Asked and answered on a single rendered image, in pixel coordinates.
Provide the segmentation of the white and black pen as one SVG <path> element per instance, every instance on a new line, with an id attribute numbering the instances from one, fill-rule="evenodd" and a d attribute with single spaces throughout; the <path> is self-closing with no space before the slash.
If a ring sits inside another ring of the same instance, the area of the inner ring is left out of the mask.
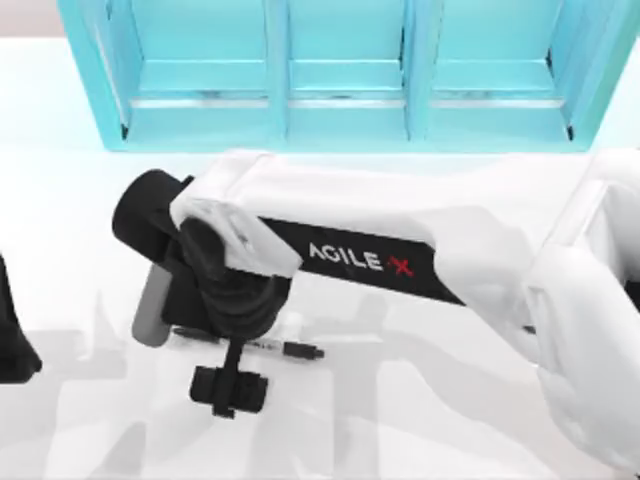
<path id="1" fill-rule="evenodd" d="M 185 339 L 203 341 L 214 344 L 229 342 L 227 337 L 219 337 L 210 333 L 199 330 L 188 329 L 185 327 L 175 327 L 172 333 Z M 245 343 L 251 348 L 260 349 L 269 352 L 276 352 L 285 357 L 314 361 L 325 357 L 325 351 L 321 348 L 300 342 L 281 341 L 274 339 L 255 339 Z"/>

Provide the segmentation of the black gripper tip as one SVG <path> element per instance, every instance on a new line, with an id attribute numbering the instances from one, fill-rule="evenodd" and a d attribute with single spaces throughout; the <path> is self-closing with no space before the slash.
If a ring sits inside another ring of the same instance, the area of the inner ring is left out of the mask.
<path id="1" fill-rule="evenodd" d="M 43 362 L 16 314 L 4 257 L 0 254 L 0 385 L 27 383 Z"/>

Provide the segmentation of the light blue rack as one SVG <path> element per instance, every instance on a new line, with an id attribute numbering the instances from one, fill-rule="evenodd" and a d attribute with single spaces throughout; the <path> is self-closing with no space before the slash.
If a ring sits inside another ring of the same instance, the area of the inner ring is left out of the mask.
<path id="1" fill-rule="evenodd" d="M 640 0 L 57 0 L 122 152 L 580 152 Z"/>

